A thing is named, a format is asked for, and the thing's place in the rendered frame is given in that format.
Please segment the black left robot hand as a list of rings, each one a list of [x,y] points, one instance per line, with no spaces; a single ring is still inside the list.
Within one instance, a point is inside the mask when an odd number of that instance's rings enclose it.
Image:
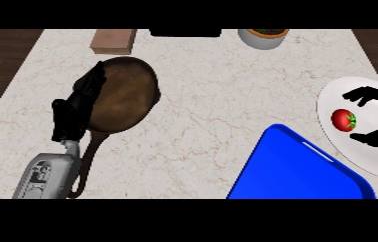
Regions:
[[[103,62],[99,61],[87,73],[83,85],[74,89],[68,99],[53,100],[54,127],[52,140],[54,142],[81,140],[105,81]]]

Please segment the white plate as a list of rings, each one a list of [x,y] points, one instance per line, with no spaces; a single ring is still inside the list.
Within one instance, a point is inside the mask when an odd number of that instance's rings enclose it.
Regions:
[[[363,77],[341,77],[323,87],[317,98],[317,117],[326,137],[344,157],[370,174],[378,176],[378,147],[370,147],[350,138],[351,133],[366,134],[378,130],[378,101],[369,101],[363,107],[345,100],[342,94],[369,86],[378,88],[378,81]],[[356,128],[339,131],[331,121],[338,109],[348,110],[356,116]]]

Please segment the brown frying pan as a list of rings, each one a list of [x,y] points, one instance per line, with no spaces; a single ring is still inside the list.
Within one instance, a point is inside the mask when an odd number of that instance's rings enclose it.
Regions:
[[[81,158],[77,190],[68,197],[77,198],[85,187],[96,151],[111,134],[134,127],[161,98],[158,78],[150,65],[136,57],[115,57],[103,61],[106,82],[93,105],[87,126],[90,143]]]

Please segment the red tomato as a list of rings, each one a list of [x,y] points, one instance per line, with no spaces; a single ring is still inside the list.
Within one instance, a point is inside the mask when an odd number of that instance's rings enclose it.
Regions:
[[[351,132],[356,128],[356,115],[347,109],[337,109],[331,115],[331,122],[341,132]]]

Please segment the blue tray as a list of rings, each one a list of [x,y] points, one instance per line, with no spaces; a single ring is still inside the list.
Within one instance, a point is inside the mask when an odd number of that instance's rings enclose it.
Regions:
[[[365,178],[283,124],[264,130],[229,199],[373,199]]]

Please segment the black appliance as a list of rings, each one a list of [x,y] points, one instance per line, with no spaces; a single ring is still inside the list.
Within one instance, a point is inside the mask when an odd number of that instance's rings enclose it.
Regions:
[[[149,29],[155,37],[220,37],[221,29]]]

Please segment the brown wooden block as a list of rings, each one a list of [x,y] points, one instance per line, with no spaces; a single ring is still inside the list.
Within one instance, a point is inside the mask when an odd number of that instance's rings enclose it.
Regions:
[[[96,54],[130,55],[136,29],[97,29],[90,48]]]

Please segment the white plant pot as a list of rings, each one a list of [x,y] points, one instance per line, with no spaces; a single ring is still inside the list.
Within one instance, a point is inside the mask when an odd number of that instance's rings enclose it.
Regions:
[[[274,49],[286,37],[289,30],[285,29],[279,34],[261,34],[254,29],[239,29],[238,35],[242,42],[258,50]]]

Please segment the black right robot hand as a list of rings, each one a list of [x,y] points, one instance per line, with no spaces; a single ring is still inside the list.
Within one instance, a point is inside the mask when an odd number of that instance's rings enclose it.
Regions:
[[[342,98],[351,102],[357,102],[357,106],[363,107],[370,100],[378,101],[378,88],[363,86],[342,94]],[[350,138],[370,147],[378,148],[378,130],[362,134],[351,133]]]

